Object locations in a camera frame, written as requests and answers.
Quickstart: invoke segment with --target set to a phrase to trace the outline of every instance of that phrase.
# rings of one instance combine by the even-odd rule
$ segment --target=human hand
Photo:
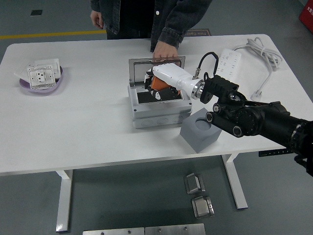
[[[153,58],[160,57],[177,57],[177,49],[165,42],[158,41],[156,44],[155,51],[153,52]]]
[[[100,12],[92,11],[90,18],[94,26],[96,26],[99,29],[103,29],[103,21],[102,21]]]

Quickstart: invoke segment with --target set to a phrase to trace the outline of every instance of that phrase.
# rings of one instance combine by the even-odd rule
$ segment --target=purple plate
[[[63,79],[63,69],[60,66],[60,71],[61,71],[61,77],[56,81],[55,81],[55,86],[48,88],[48,89],[44,89],[44,90],[34,90],[30,88],[30,84],[28,82],[26,82],[25,80],[20,78],[20,86],[23,87],[25,90],[29,91],[29,92],[37,92],[37,93],[48,93],[48,92],[52,92],[54,91],[59,84],[61,83],[62,79]]]

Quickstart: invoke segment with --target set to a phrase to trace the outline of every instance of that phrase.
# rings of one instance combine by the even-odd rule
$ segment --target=orange object
[[[161,91],[165,88],[170,88],[171,86],[168,85],[166,82],[162,81],[161,79],[157,78],[156,76],[153,76],[151,88],[153,90]]]

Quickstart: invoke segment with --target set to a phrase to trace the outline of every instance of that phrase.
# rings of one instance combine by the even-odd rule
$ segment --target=robotic arm
[[[202,80],[198,78],[200,66],[209,54],[216,58],[214,77],[209,78],[204,73]],[[204,104],[217,96],[218,102],[213,105],[213,111],[206,114],[208,122],[238,138],[261,135],[290,149],[299,154],[295,161],[313,176],[313,121],[290,116],[279,101],[248,101],[238,92],[237,84],[215,74],[217,64],[217,55],[209,52],[201,59],[195,76],[173,63],[155,66],[152,72],[169,86],[186,91],[191,98],[199,98]]]

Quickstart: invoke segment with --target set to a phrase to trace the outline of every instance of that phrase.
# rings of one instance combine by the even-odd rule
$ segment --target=gray foam block
[[[214,143],[222,132],[220,128],[206,121],[207,112],[203,108],[192,114],[182,122],[180,129],[180,135],[197,153]]]

